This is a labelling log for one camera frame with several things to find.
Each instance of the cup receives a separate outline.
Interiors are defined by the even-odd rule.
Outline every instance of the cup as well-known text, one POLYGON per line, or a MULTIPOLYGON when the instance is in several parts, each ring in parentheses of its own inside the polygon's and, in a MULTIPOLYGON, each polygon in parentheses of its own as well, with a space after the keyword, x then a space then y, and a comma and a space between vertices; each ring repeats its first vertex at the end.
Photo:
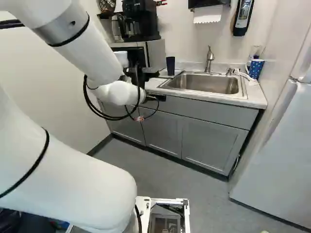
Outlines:
POLYGON ((174 76, 175 75, 175 57, 167 57, 166 66, 167 66, 167 75, 174 76))
POLYGON ((265 60, 263 59, 253 59, 251 61, 248 61, 245 64, 246 72, 252 79, 258 80, 264 63, 265 63, 265 60))

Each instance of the wall-mounted soap dispenser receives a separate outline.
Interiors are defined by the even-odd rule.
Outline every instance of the wall-mounted soap dispenser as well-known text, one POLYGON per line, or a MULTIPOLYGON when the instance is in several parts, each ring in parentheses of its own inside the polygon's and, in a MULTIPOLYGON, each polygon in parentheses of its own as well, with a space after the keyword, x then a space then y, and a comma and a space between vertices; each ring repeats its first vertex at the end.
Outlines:
POLYGON ((251 20, 255 0, 239 0, 235 15, 233 35, 244 36, 251 20))
POLYGON ((188 0, 188 8, 192 9, 204 6, 226 5, 230 3, 231 0, 188 0))

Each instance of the cabinet door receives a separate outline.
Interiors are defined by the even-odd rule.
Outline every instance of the cabinet door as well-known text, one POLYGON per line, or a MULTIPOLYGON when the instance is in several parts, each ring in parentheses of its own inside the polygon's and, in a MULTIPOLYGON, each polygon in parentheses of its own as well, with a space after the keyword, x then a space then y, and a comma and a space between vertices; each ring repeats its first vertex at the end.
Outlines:
MULTIPOLYGON (((124 116, 127 114, 124 106, 115 106, 112 104, 102 103, 101 107, 104 109, 106 114, 111 116, 124 116)), ((131 112, 133 108, 134 107, 132 105, 127 106, 129 112, 131 112)), ((137 110, 132 114, 132 117, 138 116, 139 114, 137 108, 137 110)), ((107 120, 106 122, 112 133, 145 145, 145 138, 140 122, 133 121, 130 117, 119 121, 107 120)))
POLYGON ((223 175, 234 165, 248 131, 186 118, 182 136, 182 158, 223 175))
MULTIPOLYGON (((149 116, 153 109, 139 108, 142 116, 149 116)), ((156 112, 142 122, 146 145, 166 154, 181 158, 181 116, 156 112)))

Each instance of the white wall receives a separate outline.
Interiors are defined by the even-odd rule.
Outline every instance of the white wall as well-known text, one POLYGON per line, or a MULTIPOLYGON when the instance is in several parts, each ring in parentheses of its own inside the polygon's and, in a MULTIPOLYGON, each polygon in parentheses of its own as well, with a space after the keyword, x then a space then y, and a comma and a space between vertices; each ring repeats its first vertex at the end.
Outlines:
MULTIPOLYGON (((97 19, 96 1, 82 3, 97 19)), ((9 18, 9 13, 0 13, 0 20, 9 18)), ((105 120, 85 104, 83 73, 34 33, 27 28, 1 30, 0 51, 0 83, 35 122, 84 153, 110 134, 105 120)))
POLYGON ((193 12, 188 0, 168 0, 158 7, 160 33, 166 42, 168 56, 178 61, 204 62, 207 46, 212 46, 216 62, 245 62, 252 45, 264 45, 270 29, 277 0, 255 1, 250 27, 244 37, 234 37, 230 23, 235 15, 237 0, 223 9, 219 23, 193 24, 193 12))

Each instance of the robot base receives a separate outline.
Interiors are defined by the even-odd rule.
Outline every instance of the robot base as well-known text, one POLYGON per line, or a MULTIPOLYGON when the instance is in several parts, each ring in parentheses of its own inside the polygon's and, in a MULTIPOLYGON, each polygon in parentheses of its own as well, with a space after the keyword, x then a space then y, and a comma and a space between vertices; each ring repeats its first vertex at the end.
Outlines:
MULTIPOLYGON (((137 197, 141 214, 142 233, 190 233, 190 206, 188 199, 154 199, 137 197)), ((89 233, 70 225, 66 233, 89 233)), ((133 214, 123 233, 138 233, 138 221, 133 214)))

